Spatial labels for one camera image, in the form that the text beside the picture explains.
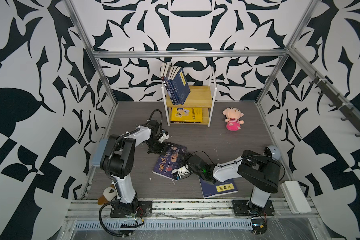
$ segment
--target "plush doll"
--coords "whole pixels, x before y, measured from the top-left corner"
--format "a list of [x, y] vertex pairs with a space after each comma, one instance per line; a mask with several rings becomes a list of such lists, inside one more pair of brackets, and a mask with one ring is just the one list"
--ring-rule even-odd
[[240, 117], [244, 116], [244, 113], [240, 112], [237, 108], [226, 108], [223, 111], [223, 114], [226, 116], [225, 122], [227, 123], [226, 127], [230, 131], [237, 131], [241, 129], [240, 124], [244, 124], [243, 120], [239, 120]]
[[103, 195], [97, 200], [97, 204], [103, 205], [106, 203], [109, 203], [117, 196], [117, 191], [115, 190], [115, 186], [111, 185], [110, 187], [107, 187]]

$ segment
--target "wooden floor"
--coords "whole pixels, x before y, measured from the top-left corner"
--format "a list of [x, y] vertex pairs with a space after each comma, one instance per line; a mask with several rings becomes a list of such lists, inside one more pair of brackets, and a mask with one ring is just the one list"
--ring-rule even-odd
[[[244, 116], [244, 125], [236, 132], [226, 129], [223, 110], [228, 107], [240, 109]], [[188, 147], [188, 152], [197, 150], [205, 151], [215, 163], [224, 163], [235, 159], [249, 149], [263, 154], [264, 147], [271, 145], [259, 111], [254, 102], [215, 103], [210, 127], [206, 125], [167, 125], [164, 104], [162, 102], [120, 102], [116, 110], [115, 119], [110, 129], [111, 134], [123, 134], [135, 129], [136, 124], [143, 124], [154, 109], [163, 112], [163, 128], [168, 131], [169, 142], [174, 142]], [[160, 114], [155, 113], [153, 119], [160, 119]], [[187, 179], [172, 181], [152, 173], [158, 155], [148, 154], [146, 144], [140, 144], [135, 150], [135, 161], [131, 171], [133, 186], [140, 199], [180, 199], [203, 198], [198, 176], [193, 174]], [[204, 153], [197, 155], [209, 162]], [[229, 198], [250, 197], [253, 185], [244, 178], [235, 179], [238, 192], [225, 195]], [[87, 196], [88, 199], [99, 198], [103, 190], [110, 186], [110, 180], [104, 171], [97, 169], [92, 180], [92, 186]], [[272, 197], [282, 197], [281, 189]]]

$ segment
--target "patterned wallpaper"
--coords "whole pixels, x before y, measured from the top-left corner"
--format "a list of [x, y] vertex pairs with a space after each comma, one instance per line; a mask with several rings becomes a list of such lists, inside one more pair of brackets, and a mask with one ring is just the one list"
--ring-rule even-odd
[[[74, 0], [97, 51], [283, 49], [309, 0]], [[103, 59], [118, 100], [158, 101], [160, 65], [191, 84], [216, 70], [217, 100], [255, 100], [277, 57]]]
[[61, 0], [0, 1], [0, 239], [55, 239], [112, 103]]
[[[323, 0], [297, 49], [360, 110], [360, 0]], [[289, 58], [261, 103], [331, 237], [360, 239], [360, 137]]]

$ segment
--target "blue book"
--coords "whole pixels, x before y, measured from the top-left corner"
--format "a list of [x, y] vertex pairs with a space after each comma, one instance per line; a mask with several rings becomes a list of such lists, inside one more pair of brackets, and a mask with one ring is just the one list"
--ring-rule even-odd
[[179, 97], [178, 97], [176, 88], [175, 88], [175, 86], [173, 85], [173, 81], [172, 81], [172, 80], [173, 80], [173, 77], [175, 76], [174, 74], [175, 74], [175, 71], [176, 71], [177, 68], [179, 68], [179, 67], [178, 67], [178, 66], [173, 66], [173, 67], [171, 68], [171, 71], [170, 71], [168, 80], [169, 80], [169, 85], [171, 86], [171, 89], [172, 89], [172, 91], [173, 91], [173, 97], [175, 98], [175, 102], [177, 103], [176, 105], [180, 105], [181, 102], [180, 102], [180, 99], [179, 99]]
[[158, 157], [152, 172], [169, 179], [174, 179], [172, 170], [180, 168], [181, 159], [187, 153], [187, 147], [172, 142], [166, 143], [166, 153]]
[[203, 180], [201, 177], [199, 177], [199, 179], [204, 198], [216, 197], [238, 191], [233, 179], [228, 179], [224, 182], [217, 181], [215, 185], [211, 185], [210, 182]]
[[165, 83], [164, 86], [167, 89], [167, 94], [169, 96], [169, 99], [171, 99], [171, 102], [173, 105], [177, 105], [177, 102], [176, 102], [175, 96], [174, 96], [174, 91], [169, 84], [170, 70], [171, 70], [171, 63], [166, 62], [164, 71], [161, 74], [161, 78], [162, 78], [163, 82]]
[[184, 104], [191, 90], [189, 89], [188, 82], [185, 79], [185, 74], [182, 67], [178, 67], [173, 73], [172, 84], [177, 94], [180, 104]]

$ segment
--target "book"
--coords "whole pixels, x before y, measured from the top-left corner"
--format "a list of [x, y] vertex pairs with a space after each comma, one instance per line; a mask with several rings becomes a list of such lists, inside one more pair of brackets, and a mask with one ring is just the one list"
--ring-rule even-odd
[[174, 179], [172, 170], [180, 168], [182, 156], [187, 153], [187, 147], [167, 142], [165, 155], [160, 155], [152, 171], [154, 174]]
[[202, 108], [172, 108], [171, 122], [202, 122]]
[[201, 177], [199, 177], [199, 179], [204, 198], [231, 194], [238, 191], [233, 179], [228, 179], [224, 182], [216, 182], [215, 185], [203, 180]]
[[171, 121], [171, 123], [201, 123], [201, 122], [174, 122], [174, 121]]
[[171, 69], [170, 62], [162, 63], [160, 77], [163, 81], [163, 84], [165, 86], [165, 89], [167, 90], [167, 94], [169, 96], [169, 99], [171, 99], [172, 104], [177, 105], [175, 102], [175, 98], [174, 98], [171, 86], [169, 85], [169, 80], [168, 80], [170, 69]]
[[176, 74], [178, 73], [180, 68], [181, 67], [179, 67], [179, 66], [174, 66], [173, 69], [171, 70], [170, 79], [169, 79], [169, 83], [172, 86], [172, 89], [173, 89], [173, 92], [174, 92], [174, 95], [175, 95], [175, 98], [176, 98], [176, 102], [178, 103], [178, 105], [180, 105], [182, 103], [181, 103], [181, 100], [179, 98], [179, 93], [177, 91], [177, 87], [175, 86], [175, 82], [173, 81], [173, 78], [176, 76]]
[[184, 70], [182, 67], [178, 68], [172, 78], [173, 88], [180, 100], [180, 104], [184, 104], [191, 90], [187, 80], [185, 79]]
[[173, 96], [174, 96], [174, 98], [175, 98], [175, 102], [177, 103], [176, 105], [180, 105], [180, 99], [179, 99], [179, 97], [178, 97], [178, 93], [177, 93], [177, 91], [176, 91], [176, 89], [175, 89], [175, 86], [173, 85], [173, 81], [172, 81], [172, 79], [173, 79], [173, 77], [174, 77], [175, 70], [176, 70], [177, 68], [178, 68], [178, 66], [173, 66], [173, 67], [171, 68], [171, 71], [170, 71], [170, 73], [169, 73], [168, 81], [169, 81], [169, 85], [171, 86], [171, 89], [172, 89], [172, 91], [173, 91]]

